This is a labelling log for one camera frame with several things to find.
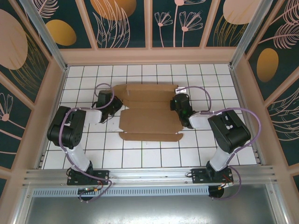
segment floral wallpaper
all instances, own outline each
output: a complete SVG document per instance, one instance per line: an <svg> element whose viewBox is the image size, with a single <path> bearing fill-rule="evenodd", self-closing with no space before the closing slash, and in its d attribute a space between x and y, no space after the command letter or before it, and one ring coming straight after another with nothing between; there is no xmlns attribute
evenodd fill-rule
<svg viewBox="0 0 299 224"><path fill-rule="evenodd" d="M0 166L11 169L31 110L0 84Z"/></svg>
<svg viewBox="0 0 299 224"><path fill-rule="evenodd" d="M249 58L264 100L299 66L298 41L299 2L286 0Z"/></svg>
<svg viewBox="0 0 299 224"><path fill-rule="evenodd" d="M91 48L75 0L32 0L32 3L58 48Z"/></svg>
<svg viewBox="0 0 299 224"><path fill-rule="evenodd" d="M299 163L299 79L268 106L268 112L288 165Z"/></svg>
<svg viewBox="0 0 299 224"><path fill-rule="evenodd" d="M207 47L236 47L260 0L221 0Z"/></svg>
<svg viewBox="0 0 299 224"><path fill-rule="evenodd" d="M153 47L199 47L210 0L153 0Z"/></svg>
<svg viewBox="0 0 299 224"><path fill-rule="evenodd" d="M35 102L49 61L8 0L0 3L0 72Z"/></svg>
<svg viewBox="0 0 299 224"><path fill-rule="evenodd" d="M84 0L98 48L145 48L143 0Z"/></svg>

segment gold circle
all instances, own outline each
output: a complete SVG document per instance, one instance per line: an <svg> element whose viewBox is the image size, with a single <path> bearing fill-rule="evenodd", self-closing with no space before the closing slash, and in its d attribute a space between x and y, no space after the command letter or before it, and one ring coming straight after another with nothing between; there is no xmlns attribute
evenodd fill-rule
<svg viewBox="0 0 299 224"><path fill-rule="evenodd" d="M73 28L62 20L51 20L46 24L54 41L63 46L70 46L77 40Z"/></svg>
<svg viewBox="0 0 299 224"><path fill-rule="evenodd" d="M223 16L231 24L242 25L251 21L261 0L226 0Z"/></svg>
<svg viewBox="0 0 299 224"><path fill-rule="evenodd" d="M278 54L271 48L264 49L257 60L257 77L264 83L270 81L278 68Z"/></svg>
<svg viewBox="0 0 299 224"><path fill-rule="evenodd" d="M28 53L26 33L8 12L0 9L0 64L16 70L23 66Z"/></svg>
<svg viewBox="0 0 299 224"><path fill-rule="evenodd" d="M132 15L136 9L136 0L90 0L90 2L100 16L113 21L122 19L122 15L117 13L115 3L120 10L123 9L125 11L127 17Z"/></svg>

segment cardboard box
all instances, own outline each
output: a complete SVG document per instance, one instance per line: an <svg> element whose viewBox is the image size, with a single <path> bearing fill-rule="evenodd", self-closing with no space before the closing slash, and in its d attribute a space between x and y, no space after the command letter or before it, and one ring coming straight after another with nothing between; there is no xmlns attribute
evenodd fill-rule
<svg viewBox="0 0 299 224"><path fill-rule="evenodd" d="M179 141L183 129L170 101L178 85L123 84L113 87L115 95L129 109L121 112L120 133L131 141Z"/></svg>

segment gray floor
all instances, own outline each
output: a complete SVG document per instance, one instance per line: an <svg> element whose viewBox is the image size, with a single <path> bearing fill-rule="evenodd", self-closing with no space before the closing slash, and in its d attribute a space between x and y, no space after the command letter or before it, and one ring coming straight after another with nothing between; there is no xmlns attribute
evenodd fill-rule
<svg viewBox="0 0 299 224"><path fill-rule="evenodd" d="M273 224L273 217L265 187L248 185L227 201L208 196L135 196L83 204L77 198L34 198L26 224Z"/></svg>

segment flower illustration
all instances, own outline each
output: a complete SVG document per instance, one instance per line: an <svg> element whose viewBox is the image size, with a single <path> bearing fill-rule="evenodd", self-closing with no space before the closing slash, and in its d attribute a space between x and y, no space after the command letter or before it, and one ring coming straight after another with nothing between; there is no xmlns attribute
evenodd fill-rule
<svg viewBox="0 0 299 224"><path fill-rule="evenodd" d="M182 40L182 47L184 46L184 36L185 32L202 29L203 23L200 23L201 16L199 13L189 13L186 17L186 12L179 14L179 21L181 23L182 31L183 31L183 40Z"/></svg>
<svg viewBox="0 0 299 224"><path fill-rule="evenodd" d="M177 6L182 6L182 5L195 5L199 3L203 3L206 0L174 0Z"/></svg>
<svg viewBox="0 0 299 224"><path fill-rule="evenodd" d="M9 114L10 114L11 108L13 106L13 101L14 101L14 98L11 95L8 94L7 98L5 98L4 94L0 93L0 121L4 121L4 122L8 121L8 122L12 123L13 125L16 125L17 127L25 129L21 125L18 125L9 119ZM2 129L0 129L0 132L8 135L10 137L13 137L15 139L18 139L18 140L22 139L21 137L18 137L14 134L6 132Z"/></svg>
<svg viewBox="0 0 299 224"><path fill-rule="evenodd" d="M174 26L173 26L173 47L176 47L176 24L177 24L177 14L178 7L183 5L195 5L205 2L206 0L174 0L176 6L176 12L174 14Z"/></svg>
<svg viewBox="0 0 299 224"><path fill-rule="evenodd" d="M173 23L173 20L171 20L171 16L169 15L169 12L167 13L155 13L155 19L157 21L157 24L159 26L160 30L160 38L161 38L161 44L162 47L164 47L163 40L162 40L162 33L161 33L161 27L168 26Z"/></svg>
<svg viewBox="0 0 299 224"><path fill-rule="evenodd" d="M14 98L9 94L7 95L7 99L5 99L4 94L0 93L0 120L2 121L9 120L9 114L13 106L13 101Z"/></svg>

